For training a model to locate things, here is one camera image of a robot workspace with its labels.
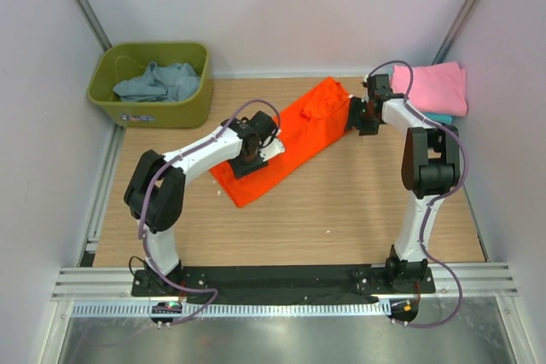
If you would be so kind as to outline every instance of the orange shirt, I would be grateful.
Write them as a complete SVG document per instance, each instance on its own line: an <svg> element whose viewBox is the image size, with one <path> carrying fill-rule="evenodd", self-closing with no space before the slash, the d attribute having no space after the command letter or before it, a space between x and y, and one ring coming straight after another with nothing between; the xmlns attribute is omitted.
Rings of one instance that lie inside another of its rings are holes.
<svg viewBox="0 0 546 364"><path fill-rule="evenodd" d="M237 206L250 204L345 134L349 103L343 86L331 77L325 78L281 112L279 139L284 153L241 179L235 179L227 162L212 168L211 173Z"/></svg>

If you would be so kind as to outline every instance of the wooden surface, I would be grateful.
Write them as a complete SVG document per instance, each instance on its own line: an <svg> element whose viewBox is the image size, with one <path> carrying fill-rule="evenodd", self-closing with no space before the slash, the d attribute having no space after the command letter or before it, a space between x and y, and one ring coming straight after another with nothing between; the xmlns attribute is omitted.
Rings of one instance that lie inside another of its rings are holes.
<svg viewBox="0 0 546 364"><path fill-rule="evenodd" d="M126 266L130 256L142 256L136 222L123 203L142 153L190 144L251 98L283 109L318 81L218 80L209 119L199 129L128 129L94 265ZM349 93L363 93L358 79L341 82ZM243 114L250 117L258 109L267 107L249 107ZM175 226L178 254L187 265L384 262L408 200L400 179L403 150L404 139L391 126L383 125L378 136L352 132L244 208L237 208L207 172L186 190ZM484 260L462 191L442 205L430 250L448 262Z"/></svg>

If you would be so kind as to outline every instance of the light blue towel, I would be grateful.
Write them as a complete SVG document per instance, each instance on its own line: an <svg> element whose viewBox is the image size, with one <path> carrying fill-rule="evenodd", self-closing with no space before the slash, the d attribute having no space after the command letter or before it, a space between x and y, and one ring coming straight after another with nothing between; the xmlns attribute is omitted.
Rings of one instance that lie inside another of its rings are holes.
<svg viewBox="0 0 546 364"><path fill-rule="evenodd" d="M151 61L141 77L116 84L113 92L121 101L177 102L195 94L199 84L200 77L188 63L160 67Z"/></svg>
<svg viewBox="0 0 546 364"><path fill-rule="evenodd" d="M423 113L432 121L442 124L451 124L453 122L453 116L448 114L435 114L435 113Z"/></svg>

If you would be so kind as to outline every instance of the robotic arm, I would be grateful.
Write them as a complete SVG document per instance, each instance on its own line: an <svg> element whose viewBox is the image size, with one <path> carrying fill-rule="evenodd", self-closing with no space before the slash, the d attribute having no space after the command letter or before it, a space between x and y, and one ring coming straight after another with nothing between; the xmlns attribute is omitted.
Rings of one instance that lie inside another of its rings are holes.
<svg viewBox="0 0 546 364"><path fill-rule="evenodd" d="M413 286L423 281L427 272L423 247L428 248L434 220L444 202L438 196L448 193L461 177L459 147L444 131L424 117L418 118L418 111L403 94L392 92L388 75L374 75L364 86L368 95L352 97L346 130L356 128L360 136L376 135L380 124L390 124L405 136L401 177L409 191L409 203L402 230L381 273L391 287ZM458 136L455 126L446 128ZM431 151L437 155L430 156Z"/></svg>
<svg viewBox="0 0 546 364"><path fill-rule="evenodd" d="M144 234L156 268L175 283L180 283L182 263L171 227L182 213L185 187L198 175L226 160L235 177L241 178L267 166L269 159L284 152L284 146L277 138L280 130L275 121L261 111L251 119L236 118L227 128L224 128L225 124L224 121L209 136L176 151L163 155L146 152L125 192L124 201L131 208L131 215L140 219L146 190L153 175L171 162L163 174L160 187L154 186L148 202ZM154 272L149 258L146 262L148 271Z"/></svg>

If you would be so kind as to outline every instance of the olive plastic bin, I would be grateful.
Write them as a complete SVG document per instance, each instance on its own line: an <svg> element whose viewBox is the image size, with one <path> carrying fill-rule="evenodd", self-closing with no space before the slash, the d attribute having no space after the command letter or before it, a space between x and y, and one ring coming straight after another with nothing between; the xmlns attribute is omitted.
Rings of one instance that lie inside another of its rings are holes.
<svg viewBox="0 0 546 364"><path fill-rule="evenodd" d="M124 102L113 92L122 80L141 76L150 61L159 66L189 63L201 76L199 89L179 102ZM197 128L205 123L212 100L210 57L198 43L126 43L101 58L87 89L89 99L123 127Z"/></svg>

